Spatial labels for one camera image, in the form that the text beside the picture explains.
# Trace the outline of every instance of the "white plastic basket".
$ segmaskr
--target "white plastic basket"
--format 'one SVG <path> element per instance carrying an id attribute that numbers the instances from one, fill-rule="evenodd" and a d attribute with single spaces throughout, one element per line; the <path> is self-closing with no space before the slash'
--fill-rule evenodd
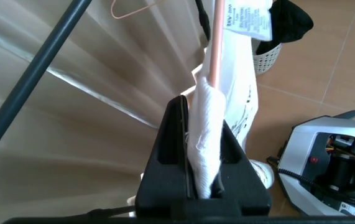
<path id="1" fill-rule="evenodd" d="M 282 44 L 279 44 L 267 53 L 253 55 L 254 71 L 256 75 L 263 74 L 271 68 L 281 51 L 281 46 Z"/>

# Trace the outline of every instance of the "tile floor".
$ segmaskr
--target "tile floor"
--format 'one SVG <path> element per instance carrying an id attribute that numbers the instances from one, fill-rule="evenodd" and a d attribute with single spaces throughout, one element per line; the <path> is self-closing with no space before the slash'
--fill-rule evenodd
<path id="1" fill-rule="evenodd" d="M 259 112 L 247 142 L 251 159 L 275 156 L 295 124 L 355 110 L 355 0 L 291 1 L 312 17 L 314 28 L 283 45 L 271 70 L 258 76 Z M 278 182 L 270 193 L 271 215 L 298 215 Z"/>

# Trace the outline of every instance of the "black bar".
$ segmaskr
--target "black bar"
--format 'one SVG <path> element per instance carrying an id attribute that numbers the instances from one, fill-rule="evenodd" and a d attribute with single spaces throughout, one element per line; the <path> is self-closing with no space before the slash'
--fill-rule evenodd
<path id="1" fill-rule="evenodd" d="M 0 140 L 91 0 L 73 0 L 0 108 Z"/>

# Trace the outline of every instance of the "white label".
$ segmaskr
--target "white label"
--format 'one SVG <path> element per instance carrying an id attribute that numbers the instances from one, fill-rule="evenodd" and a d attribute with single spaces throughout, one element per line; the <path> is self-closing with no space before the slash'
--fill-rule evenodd
<path id="1" fill-rule="evenodd" d="M 343 210 L 347 211 L 348 213 L 350 213 L 350 214 L 355 216 L 355 207 L 354 206 L 342 202 L 340 204 L 339 212 L 342 212 L 343 214 L 345 214 Z"/>
<path id="2" fill-rule="evenodd" d="M 224 28 L 259 40 L 272 40 L 269 10 L 252 6 L 250 1 L 226 0 Z"/>

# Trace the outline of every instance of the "white shoe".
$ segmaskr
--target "white shoe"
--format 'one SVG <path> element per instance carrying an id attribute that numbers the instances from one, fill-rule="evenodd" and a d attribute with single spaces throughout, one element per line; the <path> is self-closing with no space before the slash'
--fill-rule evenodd
<path id="1" fill-rule="evenodd" d="M 252 159 L 249 161 L 251 162 L 253 169 L 256 171 L 260 180 L 264 184 L 264 187 L 266 187 L 267 189 L 270 188 L 271 185 L 274 183 L 274 172 L 271 166 Z"/>

